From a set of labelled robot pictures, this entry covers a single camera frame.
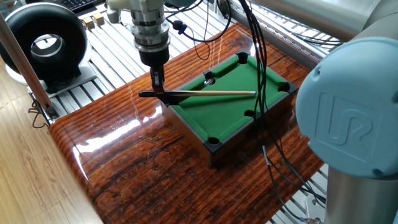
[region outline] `pool cue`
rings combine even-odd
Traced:
[[[140,97],[158,97],[164,96],[255,96],[256,91],[195,91],[195,90],[172,90],[164,91],[163,94],[156,94],[153,91],[140,91]]]
[[[17,66],[21,75],[25,78],[25,81],[29,85],[33,94],[35,95],[37,101],[40,105],[46,110],[47,108],[51,108],[52,102],[50,101],[49,96],[46,94],[42,85],[40,84],[39,78],[29,61],[27,60],[24,52],[18,44],[18,41],[15,39],[14,34],[10,30],[7,25],[7,22],[4,20],[3,16],[0,14],[0,41],[3,47],[6,49],[7,53],[10,55],[10,58]]]

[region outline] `wooden floor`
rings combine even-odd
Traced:
[[[102,223],[31,104],[0,59],[0,223]]]

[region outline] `wooden table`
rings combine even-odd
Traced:
[[[176,89],[241,49],[252,49],[250,32],[235,24],[210,44],[210,57],[194,49],[165,65],[166,89]],[[207,46],[198,46],[207,54]],[[300,86],[308,70],[267,45],[268,65]],[[265,223],[281,203],[264,156],[253,137],[217,167],[196,152],[162,116],[159,100],[139,98],[150,90],[146,74],[51,125],[50,133],[105,223]],[[322,162],[308,148],[295,122],[285,117],[282,138],[289,161],[308,179]],[[268,155],[287,177],[276,148]],[[284,200],[297,189],[274,171]]]

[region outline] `wooden post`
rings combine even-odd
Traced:
[[[40,84],[39,78],[37,78],[35,71],[27,60],[24,52],[18,44],[18,41],[15,39],[14,34],[8,27],[6,20],[4,20],[1,14],[0,41],[4,48],[7,50],[12,61],[14,61],[21,75],[25,78],[37,101],[39,101],[44,109],[51,107],[52,103],[49,96]]]

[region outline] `round black device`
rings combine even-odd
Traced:
[[[6,21],[38,78],[47,86],[65,83],[80,75],[78,65],[85,54],[87,36],[83,24],[71,10],[54,3],[33,3],[11,13]],[[56,41],[41,49],[35,41],[43,36]],[[1,44],[0,55],[18,72]]]

